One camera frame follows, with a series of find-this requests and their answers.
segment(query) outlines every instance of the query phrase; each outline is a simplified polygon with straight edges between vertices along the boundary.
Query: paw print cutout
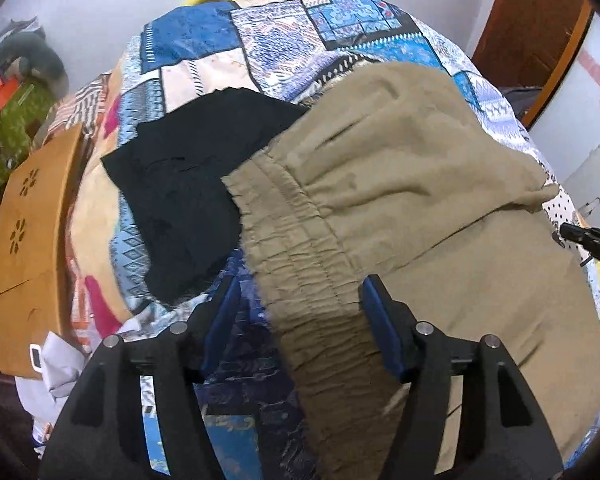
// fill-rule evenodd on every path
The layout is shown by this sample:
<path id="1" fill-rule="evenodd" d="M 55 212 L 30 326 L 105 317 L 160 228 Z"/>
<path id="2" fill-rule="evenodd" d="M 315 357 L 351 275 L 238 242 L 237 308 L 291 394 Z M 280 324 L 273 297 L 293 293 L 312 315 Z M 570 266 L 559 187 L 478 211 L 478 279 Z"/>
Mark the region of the paw print cutout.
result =
<path id="1" fill-rule="evenodd" d="M 20 190 L 20 196 L 26 196 L 29 189 L 36 185 L 36 177 L 38 176 L 38 169 L 29 171 L 29 176 L 25 177 L 22 181 L 22 189 Z"/>
<path id="2" fill-rule="evenodd" d="M 9 237 L 9 240 L 11 240 L 11 249 L 9 250 L 9 254 L 18 254 L 18 250 L 20 250 L 19 244 L 24 238 L 24 225 L 24 218 L 16 221 L 16 227 L 11 232 L 11 236 Z"/>

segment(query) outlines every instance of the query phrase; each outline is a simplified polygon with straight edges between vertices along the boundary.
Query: black cloth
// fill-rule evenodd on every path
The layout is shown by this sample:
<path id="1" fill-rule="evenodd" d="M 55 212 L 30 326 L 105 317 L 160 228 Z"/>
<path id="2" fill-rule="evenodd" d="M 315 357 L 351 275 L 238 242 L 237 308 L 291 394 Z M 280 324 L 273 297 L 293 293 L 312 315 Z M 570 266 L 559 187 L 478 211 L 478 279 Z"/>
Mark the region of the black cloth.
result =
<path id="1" fill-rule="evenodd" d="M 249 89 L 206 94 L 157 121 L 102 158 L 126 198 L 146 245 L 149 291 L 173 304 L 200 292 L 238 246 L 240 213 L 220 180 L 305 108 Z"/>

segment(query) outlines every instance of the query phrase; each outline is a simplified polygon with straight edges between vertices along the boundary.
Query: patchwork bedsheet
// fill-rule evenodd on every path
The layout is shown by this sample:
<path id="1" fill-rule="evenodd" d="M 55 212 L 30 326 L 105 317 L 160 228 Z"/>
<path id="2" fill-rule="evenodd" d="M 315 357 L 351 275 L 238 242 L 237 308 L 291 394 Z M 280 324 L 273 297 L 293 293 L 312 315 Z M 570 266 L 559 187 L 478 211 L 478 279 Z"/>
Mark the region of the patchwork bedsheet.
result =
<path id="1" fill-rule="evenodd" d="M 187 319 L 208 297 L 183 298 L 171 306 L 149 295 L 142 278 L 149 263 L 146 249 L 101 156 L 134 138 L 138 123 L 216 89 L 246 87 L 310 106 L 358 67 L 389 60 L 448 73 L 485 132 L 531 155 L 555 181 L 509 103 L 462 50 L 391 3 L 236 0 L 179 7 L 133 37 L 118 66 L 68 99 L 53 125 L 57 135 L 85 116 L 85 135 L 93 146 L 67 231 L 72 316 L 85 352 L 117 331 L 127 340 L 155 336 Z M 578 222 L 562 188 L 544 210 L 555 228 Z M 555 240 L 581 259 L 587 256 L 557 232 Z M 266 310 L 239 249 L 221 275 L 228 272 L 240 277 L 242 307 L 224 361 L 207 383 L 196 387 L 225 474 L 228 479 L 317 478 L 293 383 L 283 371 Z M 584 272 L 600 309 L 594 265 Z M 206 294 L 213 294 L 215 286 Z M 150 456 L 164 472 L 150 378 L 142 378 L 142 405 Z"/>

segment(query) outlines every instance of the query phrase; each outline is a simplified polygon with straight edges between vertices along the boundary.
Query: wooden door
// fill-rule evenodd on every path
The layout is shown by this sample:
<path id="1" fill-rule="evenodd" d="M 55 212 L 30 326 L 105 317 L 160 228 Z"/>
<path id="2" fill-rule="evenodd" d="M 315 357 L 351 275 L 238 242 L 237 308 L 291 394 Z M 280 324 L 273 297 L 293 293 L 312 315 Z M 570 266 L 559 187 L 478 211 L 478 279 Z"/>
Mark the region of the wooden door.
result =
<path id="1" fill-rule="evenodd" d="M 473 62 L 498 87 L 544 86 L 585 0 L 495 0 Z"/>

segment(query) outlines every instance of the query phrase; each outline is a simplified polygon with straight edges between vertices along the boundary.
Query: bed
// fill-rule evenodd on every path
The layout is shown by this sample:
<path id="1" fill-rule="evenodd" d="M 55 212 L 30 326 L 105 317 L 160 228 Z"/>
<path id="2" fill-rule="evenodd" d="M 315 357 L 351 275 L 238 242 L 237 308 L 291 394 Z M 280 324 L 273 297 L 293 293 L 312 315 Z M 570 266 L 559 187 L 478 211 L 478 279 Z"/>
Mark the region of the bed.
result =
<path id="1" fill-rule="evenodd" d="M 302 437 L 302 411 L 281 366 L 266 310 L 239 248 L 204 294 L 176 306 L 155 301 L 142 278 L 146 249 L 100 158 L 134 138 L 137 124 L 216 89 L 245 87 L 310 106 L 357 68 L 389 60 L 448 73 L 484 131 L 531 155 L 555 182 L 509 103 L 462 50 L 384 0 L 236 0 L 178 7 L 131 38 L 112 72 L 54 107 L 45 142 L 82 122 L 91 147 L 66 231 L 72 323 L 87 354 L 111 333 L 120 332 L 126 340 L 155 336 L 187 319 L 224 274 L 240 279 L 242 305 L 224 361 L 207 383 L 196 386 L 227 478 L 317 478 L 315 456 Z M 578 222 L 562 188 L 544 211 L 555 228 Z M 587 256 L 557 232 L 554 238 L 581 260 Z M 583 270 L 600 314 L 595 266 Z M 151 379 L 142 378 L 141 384 L 152 465 L 167 472 Z"/>

